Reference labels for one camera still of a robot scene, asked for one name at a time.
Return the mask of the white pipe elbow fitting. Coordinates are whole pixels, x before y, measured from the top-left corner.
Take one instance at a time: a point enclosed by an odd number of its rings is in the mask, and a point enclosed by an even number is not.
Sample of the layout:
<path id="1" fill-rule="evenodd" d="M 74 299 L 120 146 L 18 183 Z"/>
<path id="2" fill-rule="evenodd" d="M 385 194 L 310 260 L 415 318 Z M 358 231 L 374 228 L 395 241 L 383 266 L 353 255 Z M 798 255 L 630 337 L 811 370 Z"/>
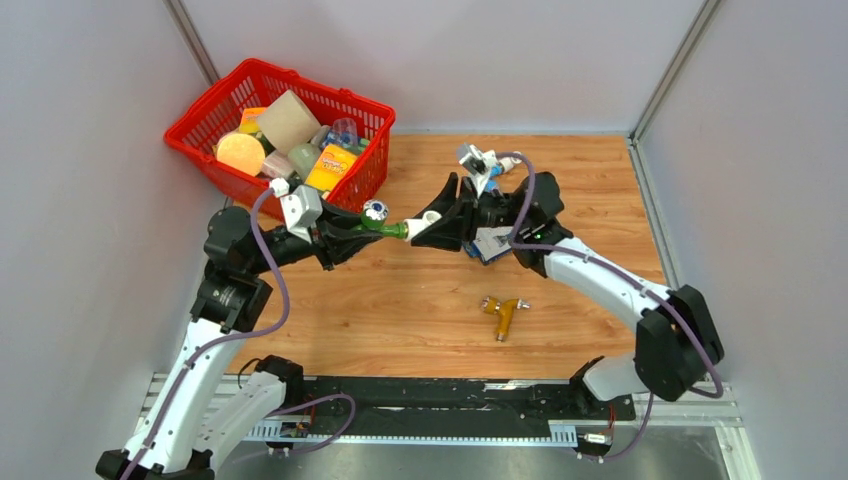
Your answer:
<path id="1" fill-rule="evenodd" d="M 404 240 L 411 242 L 416 236 L 438 222 L 441 218 L 442 215 L 438 211 L 426 210 L 417 217 L 404 219 L 402 222 L 405 229 Z"/>

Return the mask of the green water faucet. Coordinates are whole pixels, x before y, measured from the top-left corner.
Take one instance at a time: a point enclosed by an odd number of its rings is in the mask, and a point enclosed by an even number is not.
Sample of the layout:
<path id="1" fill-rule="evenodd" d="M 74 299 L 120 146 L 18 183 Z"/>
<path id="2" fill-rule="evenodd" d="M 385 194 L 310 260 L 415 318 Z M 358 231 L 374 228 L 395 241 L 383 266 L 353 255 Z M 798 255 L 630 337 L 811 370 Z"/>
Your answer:
<path id="1" fill-rule="evenodd" d="M 409 230 L 404 222 L 388 224 L 390 210 L 388 205 L 378 199 L 370 199 L 363 205 L 360 213 L 360 224 L 354 226 L 352 231 L 372 231 L 383 237 L 406 240 Z"/>

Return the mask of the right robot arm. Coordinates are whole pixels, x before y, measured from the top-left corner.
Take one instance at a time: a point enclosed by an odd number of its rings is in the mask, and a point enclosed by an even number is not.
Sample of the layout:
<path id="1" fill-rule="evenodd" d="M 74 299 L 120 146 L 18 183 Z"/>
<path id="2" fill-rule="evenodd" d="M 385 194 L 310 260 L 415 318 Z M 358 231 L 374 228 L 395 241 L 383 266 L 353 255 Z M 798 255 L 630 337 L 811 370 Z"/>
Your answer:
<path id="1" fill-rule="evenodd" d="M 510 248 L 524 268 L 576 289 L 634 333 L 633 352 L 593 359 L 571 377 L 570 402 L 581 417 L 598 417 L 624 395 L 676 401 L 695 392 L 725 357 L 703 294 L 690 285 L 649 281 L 604 258 L 560 224 L 563 209 L 550 172 L 528 176 L 511 193 L 477 193 L 469 178 L 451 174 L 437 197 L 407 220 L 407 240 L 458 251 L 483 228 L 508 227 Z"/>

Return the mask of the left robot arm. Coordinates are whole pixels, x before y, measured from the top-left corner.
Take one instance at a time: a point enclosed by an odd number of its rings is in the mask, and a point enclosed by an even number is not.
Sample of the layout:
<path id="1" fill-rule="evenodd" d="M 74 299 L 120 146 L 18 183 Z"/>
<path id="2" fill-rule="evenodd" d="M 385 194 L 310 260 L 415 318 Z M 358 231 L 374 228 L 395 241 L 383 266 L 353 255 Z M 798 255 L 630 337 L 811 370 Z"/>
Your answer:
<path id="1" fill-rule="evenodd" d="M 381 238 L 358 214 L 324 202 L 297 207 L 293 220 L 271 230 L 261 228 L 256 211 L 226 207 L 211 217 L 207 233 L 208 261 L 178 357 L 136 432 L 101 454 L 95 472 L 102 479 L 213 479 L 262 419 L 299 411 L 306 399 L 302 367 L 269 355 L 238 393 L 207 412 L 246 341 L 285 322 L 257 329 L 273 290 L 261 276 L 279 276 L 282 266 L 310 257 L 331 269 Z"/>

